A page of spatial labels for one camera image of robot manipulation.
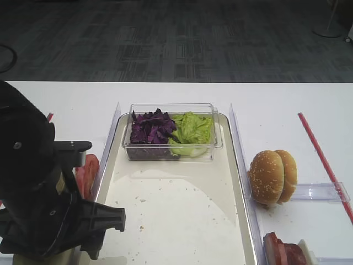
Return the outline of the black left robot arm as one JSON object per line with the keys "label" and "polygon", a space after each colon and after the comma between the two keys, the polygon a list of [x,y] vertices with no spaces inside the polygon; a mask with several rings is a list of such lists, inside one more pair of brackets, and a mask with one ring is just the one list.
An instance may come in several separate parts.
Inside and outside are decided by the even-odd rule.
{"label": "black left robot arm", "polygon": [[89,141],[56,141],[55,126],[1,82],[1,252],[43,260],[74,247],[99,257],[105,232],[125,229],[125,210],[84,199],[73,169]]}

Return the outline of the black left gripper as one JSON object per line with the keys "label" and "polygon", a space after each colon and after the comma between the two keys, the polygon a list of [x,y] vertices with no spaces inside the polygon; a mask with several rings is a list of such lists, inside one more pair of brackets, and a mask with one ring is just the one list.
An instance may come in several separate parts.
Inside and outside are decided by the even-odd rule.
{"label": "black left gripper", "polygon": [[46,259],[80,247],[97,259],[105,232],[124,231],[123,208],[83,199],[73,169],[89,141],[1,144],[1,252]]}

